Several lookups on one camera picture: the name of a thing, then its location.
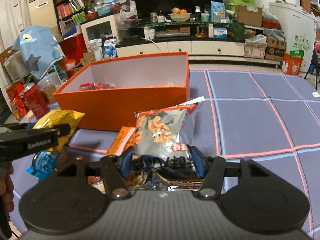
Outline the silver orange snack bag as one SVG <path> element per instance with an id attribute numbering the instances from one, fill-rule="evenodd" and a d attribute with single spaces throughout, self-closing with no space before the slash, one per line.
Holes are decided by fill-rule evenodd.
<path id="1" fill-rule="evenodd" d="M 195 122 L 205 102 L 198 97 L 176 106 L 136 113 L 131 171 L 135 190 L 196 190 L 202 175 L 191 153 Z"/>

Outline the yellow chip bag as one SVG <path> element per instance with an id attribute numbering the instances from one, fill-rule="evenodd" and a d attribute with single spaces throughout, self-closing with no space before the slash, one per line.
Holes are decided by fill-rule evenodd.
<path id="1" fill-rule="evenodd" d="M 73 110 L 52 110 L 43 116 L 33 129 L 55 128 L 60 129 L 58 142 L 55 147 L 48 148 L 49 152 L 60 152 L 69 138 L 74 134 L 85 113 Z"/>

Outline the red jujube snack bag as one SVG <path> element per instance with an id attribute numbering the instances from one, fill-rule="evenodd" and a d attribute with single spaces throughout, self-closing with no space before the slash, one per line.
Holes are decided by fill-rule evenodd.
<path id="1" fill-rule="evenodd" d="M 83 83 L 79 86 L 80 90 L 103 90 L 109 89 L 110 85 L 106 83 Z"/>

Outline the orange cracker pack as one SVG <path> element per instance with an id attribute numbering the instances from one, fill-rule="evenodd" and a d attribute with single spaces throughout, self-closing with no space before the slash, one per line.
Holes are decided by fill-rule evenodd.
<path id="1" fill-rule="evenodd" d="M 134 127 L 123 126 L 106 152 L 106 155 L 120 156 L 130 146 L 133 146 L 135 130 L 136 129 Z"/>

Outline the blue cookie packet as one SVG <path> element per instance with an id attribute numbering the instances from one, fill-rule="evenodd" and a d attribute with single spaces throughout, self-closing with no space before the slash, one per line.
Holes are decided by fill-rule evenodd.
<path id="1" fill-rule="evenodd" d="M 56 166 L 61 153 L 42 151 L 34 155 L 27 173 L 35 176 L 40 181 L 48 178 L 56 171 Z"/>

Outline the red soda can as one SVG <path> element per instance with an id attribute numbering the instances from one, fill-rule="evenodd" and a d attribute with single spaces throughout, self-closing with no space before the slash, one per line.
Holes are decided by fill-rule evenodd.
<path id="1" fill-rule="evenodd" d="M 37 120 L 50 111 L 42 92 L 34 83 L 27 85 L 22 93 L 28 107 Z"/>

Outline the clear plastic jar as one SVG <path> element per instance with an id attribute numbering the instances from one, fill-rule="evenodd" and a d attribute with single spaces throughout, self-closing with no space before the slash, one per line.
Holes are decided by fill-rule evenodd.
<path id="1" fill-rule="evenodd" d="M 37 83 L 39 90 L 49 105 L 56 103 L 53 94 L 59 85 L 61 85 L 61 82 L 56 73 L 46 75 Z"/>

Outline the orange storage box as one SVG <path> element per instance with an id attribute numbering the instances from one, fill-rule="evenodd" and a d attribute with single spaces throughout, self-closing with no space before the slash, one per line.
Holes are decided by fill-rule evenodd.
<path id="1" fill-rule="evenodd" d="M 91 62 L 54 93 L 59 107 L 85 113 L 79 127 L 119 131 L 136 124 L 135 113 L 171 107 L 189 99 L 186 52 L 155 53 Z M 83 83 L 109 89 L 80 90 Z"/>

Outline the blue shark cloth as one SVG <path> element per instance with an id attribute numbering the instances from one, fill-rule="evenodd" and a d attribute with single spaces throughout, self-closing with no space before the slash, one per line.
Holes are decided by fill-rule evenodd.
<path id="1" fill-rule="evenodd" d="M 32 25 L 22 31 L 12 49 L 21 52 L 25 66 L 38 80 L 47 74 L 54 63 L 65 58 L 51 30 L 39 25 Z"/>

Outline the white TV cabinet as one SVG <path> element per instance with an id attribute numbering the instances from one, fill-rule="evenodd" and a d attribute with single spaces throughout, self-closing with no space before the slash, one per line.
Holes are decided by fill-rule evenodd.
<path id="1" fill-rule="evenodd" d="M 190 61 L 204 62 L 214 61 L 225 64 L 257 64 L 275 66 L 281 65 L 280 61 L 268 60 L 264 56 L 245 57 L 245 43 L 235 42 L 232 38 L 213 38 L 177 36 L 160 37 L 150 39 L 147 34 L 148 29 L 143 28 L 143 33 L 137 38 L 131 38 L 121 41 L 117 46 L 117 55 L 119 57 L 144 55 L 152 53 L 173 53 L 186 52 Z"/>

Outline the white standing air conditioner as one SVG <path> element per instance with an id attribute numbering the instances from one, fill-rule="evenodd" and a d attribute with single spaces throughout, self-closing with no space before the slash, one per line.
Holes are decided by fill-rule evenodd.
<path id="1" fill-rule="evenodd" d="M 49 29 L 57 27 L 53 0 L 27 0 L 31 25 Z"/>

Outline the white side cabinet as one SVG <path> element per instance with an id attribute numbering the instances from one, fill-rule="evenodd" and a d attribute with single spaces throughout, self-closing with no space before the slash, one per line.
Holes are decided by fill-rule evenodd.
<path id="1" fill-rule="evenodd" d="M 80 25 L 86 48 L 89 49 L 89 41 L 97 38 L 116 39 L 119 42 L 119 34 L 114 15 L 99 16 Z"/>

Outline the dark bookshelf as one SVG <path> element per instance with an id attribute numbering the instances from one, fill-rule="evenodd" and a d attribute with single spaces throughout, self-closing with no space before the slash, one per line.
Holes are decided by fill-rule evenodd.
<path id="1" fill-rule="evenodd" d="M 86 21 L 84 0 L 53 0 L 57 26 L 64 36 L 73 26 Z"/>

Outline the cardboard box on cabinet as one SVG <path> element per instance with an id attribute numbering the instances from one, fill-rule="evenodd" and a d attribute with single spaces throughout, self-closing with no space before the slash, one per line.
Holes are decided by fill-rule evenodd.
<path id="1" fill-rule="evenodd" d="M 248 7 L 245 5 L 236 5 L 234 18 L 237 22 L 255 27 L 262 26 L 263 10 L 259 7 Z"/>

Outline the fruit bowl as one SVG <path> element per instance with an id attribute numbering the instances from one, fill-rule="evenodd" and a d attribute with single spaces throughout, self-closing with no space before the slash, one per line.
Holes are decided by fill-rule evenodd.
<path id="1" fill-rule="evenodd" d="M 169 17 L 175 22 L 186 22 L 190 19 L 191 13 L 177 7 L 172 8 Z"/>

